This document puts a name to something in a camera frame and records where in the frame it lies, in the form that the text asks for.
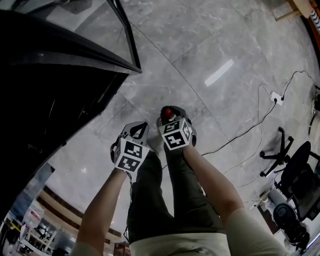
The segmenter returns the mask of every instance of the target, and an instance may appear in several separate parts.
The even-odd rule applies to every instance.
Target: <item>office chair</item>
[[[291,136],[288,138],[289,144],[285,147],[285,131],[283,128],[279,127],[278,131],[281,132],[281,147],[280,152],[278,154],[273,155],[265,155],[264,151],[260,152],[260,157],[263,159],[274,159],[275,162],[271,166],[271,168],[265,173],[262,171],[260,173],[261,177],[267,177],[277,166],[282,166],[284,163],[287,163],[290,160],[290,157],[287,155],[292,143],[294,142],[294,138]]]
[[[301,222],[305,218],[313,221],[320,213],[320,179],[307,163],[309,156],[320,162],[320,156],[311,152],[311,144],[307,141],[287,162],[280,182],[274,182],[275,187],[287,198],[287,202],[293,200]]]

